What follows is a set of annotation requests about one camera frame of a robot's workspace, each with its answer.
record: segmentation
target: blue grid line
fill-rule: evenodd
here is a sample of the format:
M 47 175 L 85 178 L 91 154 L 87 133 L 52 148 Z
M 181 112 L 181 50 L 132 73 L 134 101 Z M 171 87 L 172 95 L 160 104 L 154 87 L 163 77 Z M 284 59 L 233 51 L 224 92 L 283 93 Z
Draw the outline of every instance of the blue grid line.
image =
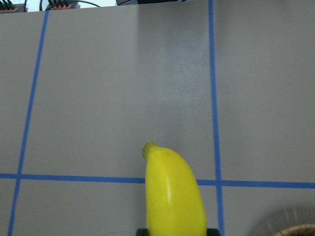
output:
M 32 175 L 0 173 L 0 179 L 26 179 L 50 181 L 77 181 L 77 182 L 104 182 L 104 183 L 145 183 L 140 177 L 101 177 L 101 176 L 67 176 L 67 175 Z M 240 180 L 213 180 L 197 179 L 199 186 L 222 187 L 256 187 L 256 188 L 299 188 L 315 189 L 315 182 L 279 182 L 279 181 L 240 181 Z
M 217 184 L 217 205 L 218 205 L 218 223 L 219 231 L 222 236 L 224 232 L 224 211 L 223 211 L 223 195 L 221 185 L 221 160 L 220 160 L 220 139 L 219 139 L 219 119 L 217 105 L 217 86 L 216 86 L 216 57 L 215 57 L 215 38 L 214 38 L 214 3 L 209 0 L 209 48 L 210 48 L 210 75 L 211 75 L 211 99 L 212 99 L 212 122 L 213 122 L 213 138 L 215 150 L 215 166 Z
M 28 106 L 28 111 L 27 111 L 27 116 L 26 116 L 26 121 L 25 121 L 25 127 L 24 127 L 24 133 L 23 133 L 23 139 L 22 139 L 20 160 L 19 160 L 19 165 L 18 165 L 18 173 L 17 173 L 17 177 L 16 177 L 16 182 L 15 182 L 13 202 L 12 202 L 12 208 L 11 208 L 11 216 L 10 216 L 10 222 L 9 222 L 9 227 L 8 227 L 8 236 L 12 236 L 12 233 L 13 233 L 15 209 L 16 209 L 17 199 L 18 199 L 19 191 L 20 191 L 20 183 L 21 183 L 20 176 L 21 176 L 22 169 L 23 169 L 24 155 L 25 155 L 26 143 L 27 143 L 27 138 L 28 138 L 28 133 L 29 133 L 29 127 L 30 127 L 30 121 L 31 121 L 31 115 L 32 115 L 32 107 L 33 107 L 34 95 L 35 95 L 35 90 L 36 90 L 36 83 L 37 83 L 37 78 L 38 78 L 40 59 L 41 59 L 41 54 L 42 54 L 42 49 L 43 49 L 43 44 L 44 44 L 46 26 L 47 26 L 47 21 L 48 21 L 48 15 L 49 15 L 49 11 L 45 11 L 43 26 L 42 26 L 40 40 L 39 40 L 39 46 L 38 46 L 38 52 L 37 52 L 37 58 L 36 58 L 34 76 L 33 76 L 33 82 L 32 82 L 32 86 L 31 86 L 29 106 Z

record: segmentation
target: plastic banana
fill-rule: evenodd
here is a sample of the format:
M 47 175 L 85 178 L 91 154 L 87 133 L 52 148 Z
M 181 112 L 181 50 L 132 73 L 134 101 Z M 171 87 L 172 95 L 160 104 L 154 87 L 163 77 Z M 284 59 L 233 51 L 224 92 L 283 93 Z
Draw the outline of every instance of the plastic banana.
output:
M 176 152 L 148 142 L 146 202 L 149 236 L 206 236 L 207 221 L 196 179 Z

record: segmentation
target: banana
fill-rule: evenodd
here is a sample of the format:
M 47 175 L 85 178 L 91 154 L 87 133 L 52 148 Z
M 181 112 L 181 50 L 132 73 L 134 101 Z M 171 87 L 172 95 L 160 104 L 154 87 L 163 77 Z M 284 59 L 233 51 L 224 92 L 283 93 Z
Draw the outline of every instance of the banana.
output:
M 175 151 L 148 142 L 146 204 L 149 236 L 207 236 L 207 221 L 196 179 Z

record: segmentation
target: vertical blue line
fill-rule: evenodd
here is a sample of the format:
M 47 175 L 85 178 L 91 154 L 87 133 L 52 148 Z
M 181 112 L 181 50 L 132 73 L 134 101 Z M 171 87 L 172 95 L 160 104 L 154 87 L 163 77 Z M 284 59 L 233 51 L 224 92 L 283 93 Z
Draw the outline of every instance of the vertical blue line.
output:
M 209 0 L 209 40 L 210 40 L 209 47 L 210 47 L 213 138 L 214 138 L 214 149 L 215 149 L 216 181 L 218 183 L 217 184 L 218 222 L 219 222 L 219 231 L 221 235 L 224 236 L 225 233 L 224 233 L 223 196 L 222 196 L 222 185 L 221 185 L 221 160 L 220 160 L 219 120 L 218 120 L 218 105 L 217 105 L 213 0 Z
M 37 52 L 37 58 L 36 58 L 36 64 L 35 64 L 33 83 L 32 83 L 32 86 L 31 86 L 29 107 L 28 107 L 28 111 L 27 111 L 25 127 L 24 127 L 24 133 L 23 133 L 23 139 L 22 139 L 22 146 L 21 146 L 21 152 L 20 152 L 18 173 L 17 173 L 16 182 L 15 182 L 13 202 L 12 202 L 12 208 L 11 208 L 11 216 L 10 216 L 10 222 L 9 222 L 9 228 L 8 228 L 8 234 L 7 234 L 8 236 L 12 236 L 12 233 L 13 233 L 13 226 L 14 226 L 14 219 L 15 219 L 15 209 L 16 209 L 16 204 L 17 204 L 19 191 L 20 191 L 21 174 L 22 174 L 22 169 L 23 169 L 24 155 L 25 155 L 26 143 L 27 143 L 27 138 L 28 138 L 28 133 L 29 133 L 31 114 L 32 114 L 32 108 L 33 108 L 33 101 L 34 101 L 34 96 L 35 96 L 36 83 L 37 83 L 37 78 L 38 78 L 38 71 L 39 71 L 41 54 L 42 54 L 42 49 L 43 49 L 43 44 L 44 44 L 46 26 L 47 26 L 47 21 L 48 21 L 48 15 L 49 15 L 49 11 L 45 11 L 44 21 L 43 21 L 43 26 L 42 26 L 41 35 L 40 35 L 40 41 L 39 41 L 39 46 L 38 46 L 38 52 Z

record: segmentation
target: toy banana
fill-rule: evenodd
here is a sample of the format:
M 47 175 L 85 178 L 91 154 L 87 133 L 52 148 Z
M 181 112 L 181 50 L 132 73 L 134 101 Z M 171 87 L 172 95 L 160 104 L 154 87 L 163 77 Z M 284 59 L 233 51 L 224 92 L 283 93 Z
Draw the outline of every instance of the toy banana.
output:
M 206 214 L 196 179 L 176 152 L 148 142 L 146 202 L 149 236 L 206 236 Z

